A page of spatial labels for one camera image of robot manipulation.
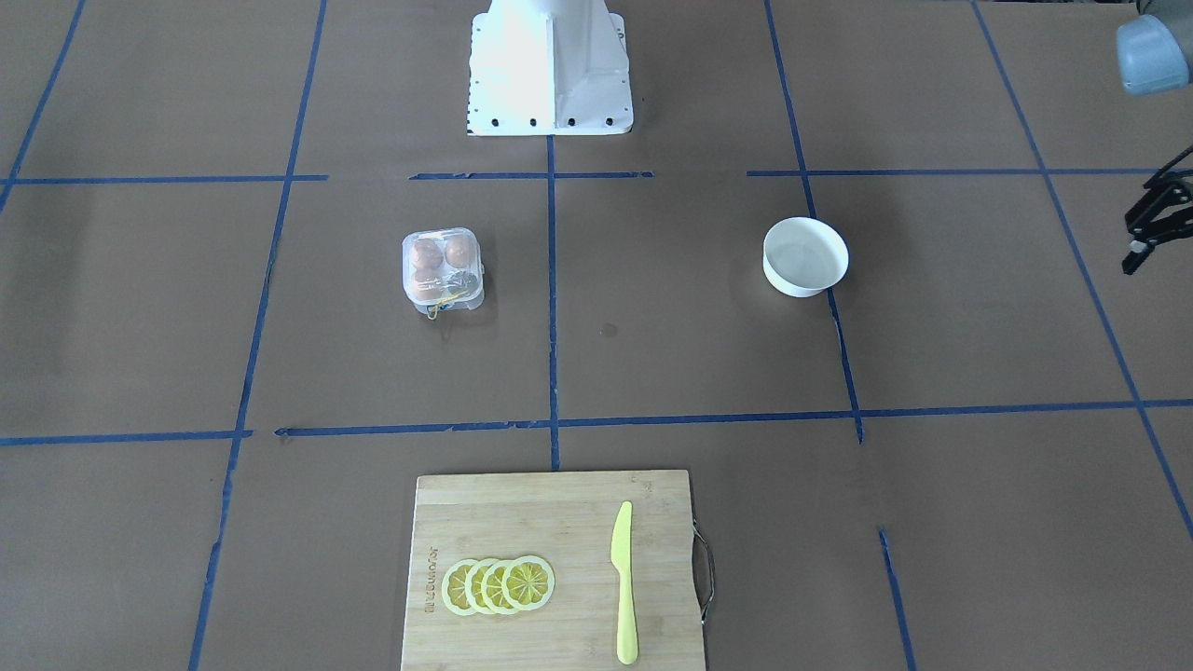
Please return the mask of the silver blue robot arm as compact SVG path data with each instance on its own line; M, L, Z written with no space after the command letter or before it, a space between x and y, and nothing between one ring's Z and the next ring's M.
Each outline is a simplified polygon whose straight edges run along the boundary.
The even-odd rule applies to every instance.
M1189 88L1192 76L1192 4L1189 1L1137 1L1138 17L1115 33L1121 88L1135 97L1166 90ZM1124 215L1129 254L1121 272L1132 276L1156 248L1192 238L1189 158L1186 147L1143 184L1141 196Z

